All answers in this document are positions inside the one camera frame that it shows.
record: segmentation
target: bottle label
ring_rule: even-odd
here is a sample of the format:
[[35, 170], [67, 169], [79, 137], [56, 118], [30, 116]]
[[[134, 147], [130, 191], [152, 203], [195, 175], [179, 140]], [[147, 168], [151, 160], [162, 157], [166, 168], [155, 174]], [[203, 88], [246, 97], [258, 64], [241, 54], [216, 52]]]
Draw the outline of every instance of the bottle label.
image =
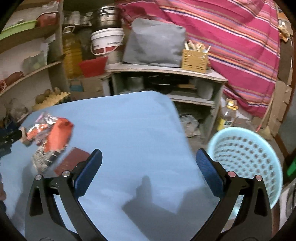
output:
[[220, 119], [217, 130], [220, 131], [224, 128], [231, 127], [232, 123], [233, 123], [233, 121], [231, 121], [231, 120]]

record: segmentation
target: clear plastic bottle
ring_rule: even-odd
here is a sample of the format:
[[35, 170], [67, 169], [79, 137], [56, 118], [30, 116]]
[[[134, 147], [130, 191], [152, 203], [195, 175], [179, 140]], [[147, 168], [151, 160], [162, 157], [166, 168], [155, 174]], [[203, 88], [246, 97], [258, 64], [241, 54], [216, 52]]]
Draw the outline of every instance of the clear plastic bottle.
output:
[[220, 131], [224, 128], [232, 126], [232, 124], [235, 120], [236, 114], [237, 114], [237, 109], [238, 109], [236, 103], [237, 102], [232, 99], [226, 100], [226, 106], [224, 106], [221, 109], [221, 113], [218, 118], [217, 131]]
[[67, 26], [63, 31], [64, 67], [68, 79], [82, 75], [78, 65], [82, 61], [81, 44], [73, 33], [75, 26]]

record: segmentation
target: blue gripper pad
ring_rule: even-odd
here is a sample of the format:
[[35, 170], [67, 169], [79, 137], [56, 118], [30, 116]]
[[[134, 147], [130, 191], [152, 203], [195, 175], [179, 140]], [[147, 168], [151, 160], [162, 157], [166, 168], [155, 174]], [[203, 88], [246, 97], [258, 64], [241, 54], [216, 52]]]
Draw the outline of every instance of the blue gripper pad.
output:
[[85, 167], [74, 181], [74, 197], [78, 198], [86, 193], [91, 181], [102, 164], [102, 160], [102, 152], [98, 149], [95, 149], [86, 160]]
[[205, 177], [205, 180], [207, 181], [207, 184], [209, 185], [214, 196], [223, 198], [224, 182], [214, 167], [212, 159], [202, 148], [196, 153], [196, 163]]

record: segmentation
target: green tray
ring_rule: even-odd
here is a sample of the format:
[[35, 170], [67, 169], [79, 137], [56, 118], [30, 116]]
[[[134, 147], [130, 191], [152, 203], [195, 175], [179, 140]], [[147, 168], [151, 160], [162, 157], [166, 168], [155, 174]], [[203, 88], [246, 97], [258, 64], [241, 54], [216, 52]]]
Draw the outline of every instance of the green tray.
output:
[[32, 21], [19, 23], [19, 24], [11, 26], [9, 28], [6, 28], [0, 33], [0, 40], [7, 38], [10, 35], [16, 34], [18, 32], [34, 28], [36, 22], [37, 22], [36, 20], [32, 20]]

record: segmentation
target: light blue plastic basket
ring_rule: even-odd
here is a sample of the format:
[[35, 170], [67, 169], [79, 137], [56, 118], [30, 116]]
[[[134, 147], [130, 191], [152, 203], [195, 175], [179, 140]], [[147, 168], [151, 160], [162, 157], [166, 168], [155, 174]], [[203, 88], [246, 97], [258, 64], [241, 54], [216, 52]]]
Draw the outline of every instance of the light blue plastic basket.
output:
[[[210, 140], [207, 152], [213, 161], [220, 162], [226, 171], [238, 176], [263, 177], [270, 208], [279, 199], [283, 185], [283, 173], [273, 148], [258, 134], [240, 127], [229, 127], [217, 132]], [[243, 195], [237, 198], [229, 219], [234, 219], [242, 203]]]

